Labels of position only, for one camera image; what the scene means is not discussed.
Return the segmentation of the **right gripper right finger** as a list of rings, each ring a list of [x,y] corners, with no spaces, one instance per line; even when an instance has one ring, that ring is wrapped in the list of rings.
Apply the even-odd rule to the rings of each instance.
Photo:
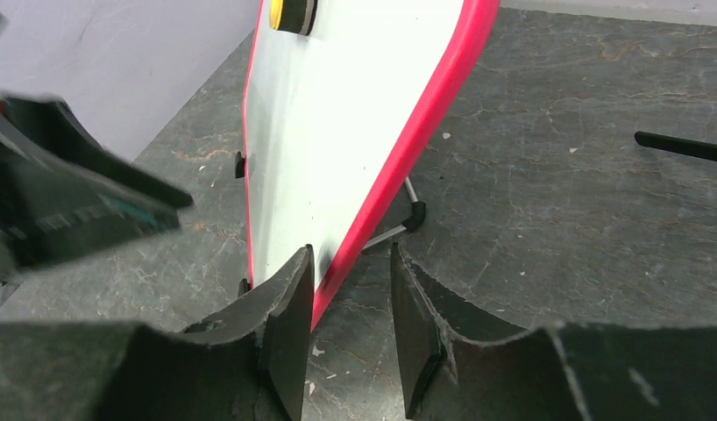
[[[524,328],[390,265],[410,420],[717,420],[717,325]]]

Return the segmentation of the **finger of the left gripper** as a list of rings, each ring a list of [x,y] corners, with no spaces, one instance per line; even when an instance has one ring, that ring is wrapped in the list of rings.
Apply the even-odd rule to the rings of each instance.
[[[105,154],[95,171],[0,113],[0,274],[84,258],[180,227],[181,190]]]
[[[28,139],[58,158],[85,168],[176,210],[194,204],[183,189],[150,175],[105,149],[58,97],[5,96],[0,110]]]

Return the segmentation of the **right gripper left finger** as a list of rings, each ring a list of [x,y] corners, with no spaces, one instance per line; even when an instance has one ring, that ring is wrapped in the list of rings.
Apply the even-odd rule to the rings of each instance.
[[[298,420],[314,257],[179,333],[139,322],[0,323],[0,420]]]

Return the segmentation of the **pink framed whiteboard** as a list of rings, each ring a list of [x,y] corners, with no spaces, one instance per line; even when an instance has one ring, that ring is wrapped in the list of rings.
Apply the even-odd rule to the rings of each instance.
[[[317,323],[482,53],[496,1],[318,1],[308,36],[260,5],[242,106],[252,284],[300,247]]]

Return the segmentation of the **yellow bone-shaped eraser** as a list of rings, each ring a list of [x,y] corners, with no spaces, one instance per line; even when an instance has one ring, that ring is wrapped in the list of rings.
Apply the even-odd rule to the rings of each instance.
[[[271,0],[269,26],[275,31],[308,36],[316,18],[317,5],[317,0]]]

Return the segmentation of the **black whiteboard easel stand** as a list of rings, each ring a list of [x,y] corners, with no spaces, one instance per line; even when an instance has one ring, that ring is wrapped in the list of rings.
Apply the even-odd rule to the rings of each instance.
[[[245,165],[245,157],[243,156],[241,151],[236,152],[235,154],[235,178],[236,179],[246,179],[247,171],[246,171],[246,165]],[[248,181],[245,180],[245,188],[247,188]],[[427,214],[427,205],[424,201],[421,201],[415,191],[415,187],[413,186],[413,183],[411,180],[406,177],[404,180],[404,187],[405,190],[408,193],[408,198],[410,200],[410,215],[405,218],[399,225],[396,227],[383,232],[380,235],[377,235],[371,239],[369,239],[366,244],[364,245],[363,249],[366,250],[368,248],[371,248],[373,246],[376,246],[377,244],[389,240],[392,237],[402,233],[402,232],[415,232],[417,231],[422,224],[425,221],[426,214]],[[253,242],[252,242],[252,228],[250,226],[251,217],[250,217],[250,204],[248,200],[245,200],[245,210],[246,210],[246,222],[247,222],[247,245],[248,245],[248,273],[252,273],[252,250],[253,250]]]

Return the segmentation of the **black microphone tripod stand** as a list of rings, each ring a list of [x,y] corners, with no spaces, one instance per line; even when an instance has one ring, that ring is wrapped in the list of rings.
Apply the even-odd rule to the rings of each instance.
[[[705,161],[717,162],[717,144],[681,139],[651,132],[636,132],[634,139],[639,146],[677,153]]]

